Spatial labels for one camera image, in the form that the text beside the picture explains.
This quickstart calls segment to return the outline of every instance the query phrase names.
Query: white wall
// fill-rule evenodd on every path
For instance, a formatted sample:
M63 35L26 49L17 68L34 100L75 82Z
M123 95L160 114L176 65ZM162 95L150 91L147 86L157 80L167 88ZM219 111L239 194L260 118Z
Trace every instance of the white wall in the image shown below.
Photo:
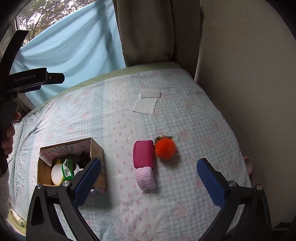
M273 226L296 215L296 40L265 0L201 0L198 84L254 162Z

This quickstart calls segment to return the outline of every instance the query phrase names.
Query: finger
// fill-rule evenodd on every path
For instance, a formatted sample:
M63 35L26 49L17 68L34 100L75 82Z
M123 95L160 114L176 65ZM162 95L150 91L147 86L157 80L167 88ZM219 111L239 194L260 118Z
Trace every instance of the finger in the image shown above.
M12 146L9 147L9 148L7 148L7 149L5 149L5 150L4 150L4 153L5 153L6 155L11 154L11 153L12 153Z
M13 125L11 125L10 127L8 127L8 129L6 130L6 137L11 137L15 134L15 127Z
M2 148L7 149L13 144L13 137L8 137L6 140L2 141Z
M18 121L19 119L20 119L20 113L16 111L15 115L13 116L12 123Z

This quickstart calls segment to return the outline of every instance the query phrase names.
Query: bed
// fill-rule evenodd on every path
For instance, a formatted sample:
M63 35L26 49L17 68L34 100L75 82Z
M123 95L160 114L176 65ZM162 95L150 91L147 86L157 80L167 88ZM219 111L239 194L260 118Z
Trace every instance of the bed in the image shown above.
M158 89L153 115L132 112L141 89ZM197 240L218 211L196 172L206 157L226 179L251 187L237 140L205 92L176 63L134 66L80 83L15 124L11 204L26 220L40 147L92 137L104 149L107 190L79 207L100 240ZM137 140L172 135L177 154L157 159L156 189L142 192L132 161ZM75 240L60 207L67 236ZM238 222L238 210L232 227Z

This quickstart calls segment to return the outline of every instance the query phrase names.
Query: bolt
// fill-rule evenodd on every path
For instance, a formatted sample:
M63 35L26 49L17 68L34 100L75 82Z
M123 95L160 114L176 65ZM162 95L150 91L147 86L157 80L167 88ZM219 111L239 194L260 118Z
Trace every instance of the bolt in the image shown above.
M36 189L39 190L41 188L42 188L42 185L41 184L37 184Z
M229 181L228 184L233 188L237 186L237 183L235 181Z
M70 182L69 181L64 181L63 184L62 184L64 187L67 187L70 185Z
M261 190L263 190L263 186L261 186L261 185L256 185L256 188L259 190L259 191L261 191Z

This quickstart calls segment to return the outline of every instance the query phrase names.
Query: cardboard box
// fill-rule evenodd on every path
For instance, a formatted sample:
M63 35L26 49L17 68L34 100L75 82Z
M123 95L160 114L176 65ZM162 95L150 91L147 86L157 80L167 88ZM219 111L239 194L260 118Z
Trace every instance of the cardboard box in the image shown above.
M60 143L40 148L37 165L37 183L44 186L55 186L52 182L51 171L56 157L80 155L90 153L91 158L96 157L102 162L101 173L94 184L94 188L106 189L105 165L103 148L92 138Z

